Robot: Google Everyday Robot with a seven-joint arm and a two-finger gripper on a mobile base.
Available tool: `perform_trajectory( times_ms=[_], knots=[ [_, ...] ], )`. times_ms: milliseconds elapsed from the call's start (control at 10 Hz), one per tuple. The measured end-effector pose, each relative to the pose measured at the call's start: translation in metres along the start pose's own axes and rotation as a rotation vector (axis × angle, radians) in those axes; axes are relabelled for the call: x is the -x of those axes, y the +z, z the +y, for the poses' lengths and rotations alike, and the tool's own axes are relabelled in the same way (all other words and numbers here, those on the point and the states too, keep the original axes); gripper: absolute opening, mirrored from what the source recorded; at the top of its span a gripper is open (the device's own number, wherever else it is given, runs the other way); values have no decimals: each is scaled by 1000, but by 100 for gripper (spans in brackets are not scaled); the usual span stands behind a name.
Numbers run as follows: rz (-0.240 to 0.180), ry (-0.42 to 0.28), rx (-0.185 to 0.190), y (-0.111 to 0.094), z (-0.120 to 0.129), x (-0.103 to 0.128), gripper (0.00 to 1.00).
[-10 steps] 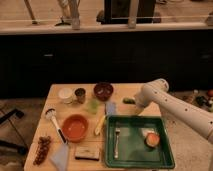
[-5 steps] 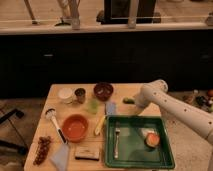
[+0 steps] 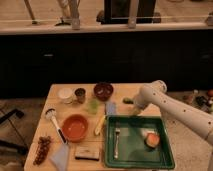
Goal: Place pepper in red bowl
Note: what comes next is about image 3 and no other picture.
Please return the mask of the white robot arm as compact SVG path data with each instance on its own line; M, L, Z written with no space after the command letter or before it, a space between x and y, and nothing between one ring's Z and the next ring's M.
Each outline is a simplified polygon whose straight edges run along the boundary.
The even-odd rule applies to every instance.
M212 152L208 171L213 171L213 116L169 97L166 92L167 85L162 80L142 83L133 97L133 104L141 110L150 103L158 106L210 144Z

